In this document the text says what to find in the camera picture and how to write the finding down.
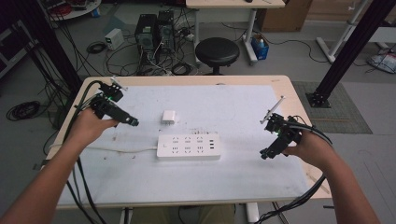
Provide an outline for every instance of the cardboard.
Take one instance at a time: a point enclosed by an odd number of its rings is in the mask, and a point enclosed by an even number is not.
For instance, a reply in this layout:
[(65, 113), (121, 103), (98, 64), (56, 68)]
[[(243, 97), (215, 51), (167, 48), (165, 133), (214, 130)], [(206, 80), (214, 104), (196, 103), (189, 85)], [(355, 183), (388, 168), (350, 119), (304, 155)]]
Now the cardboard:
[(312, 0), (290, 0), (283, 8), (259, 10), (257, 22), (264, 32), (298, 32), (304, 26)]

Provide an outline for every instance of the power outlet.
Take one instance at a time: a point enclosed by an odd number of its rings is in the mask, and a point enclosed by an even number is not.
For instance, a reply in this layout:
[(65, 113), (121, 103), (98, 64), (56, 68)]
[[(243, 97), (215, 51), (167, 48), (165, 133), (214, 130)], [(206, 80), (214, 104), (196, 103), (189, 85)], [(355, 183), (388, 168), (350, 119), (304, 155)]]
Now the power outlet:
[(218, 134), (164, 134), (158, 138), (160, 160), (218, 160)]

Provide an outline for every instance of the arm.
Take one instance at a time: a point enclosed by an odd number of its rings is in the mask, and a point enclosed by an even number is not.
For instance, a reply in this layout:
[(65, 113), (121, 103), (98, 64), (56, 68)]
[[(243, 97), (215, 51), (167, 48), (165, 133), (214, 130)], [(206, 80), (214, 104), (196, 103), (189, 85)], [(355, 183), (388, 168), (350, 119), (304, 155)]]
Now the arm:
[(300, 144), (283, 152), (300, 157), (325, 174), (332, 191), (337, 223), (379, 223), (352, 170), (320, 137), (303, 132)]
[(58, 153), (0, 218), (0, 223), (50, 223), (64, 185), (82, 150), (118, 123), (101, 120), (88, 108), (76, 119)]

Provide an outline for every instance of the gray rug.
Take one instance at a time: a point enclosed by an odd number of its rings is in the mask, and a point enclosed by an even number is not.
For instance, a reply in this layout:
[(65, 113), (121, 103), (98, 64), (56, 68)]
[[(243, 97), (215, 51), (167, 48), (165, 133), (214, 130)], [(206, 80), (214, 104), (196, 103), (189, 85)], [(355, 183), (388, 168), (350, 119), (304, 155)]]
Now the gray rug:
[(313, 108), (305, 93), (312, 93), (319, 82), (292, 82), (311, 123), (324, 133), (373, 133), (341, 83), (332, 91), (332, 108)]

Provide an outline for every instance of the stool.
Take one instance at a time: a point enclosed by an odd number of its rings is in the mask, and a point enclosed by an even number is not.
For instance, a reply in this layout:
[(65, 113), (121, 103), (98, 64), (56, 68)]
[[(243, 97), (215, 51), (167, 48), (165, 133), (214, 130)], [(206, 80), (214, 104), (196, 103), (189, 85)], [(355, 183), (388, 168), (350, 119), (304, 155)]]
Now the stool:
[(199, 61), (213, 67), (213, 73), (209, 75), (221, 75), (219, 68), (234, 63), (239, 57), (239, 48), (229, 39), (211, 37), (197, 45), (195, 55)]

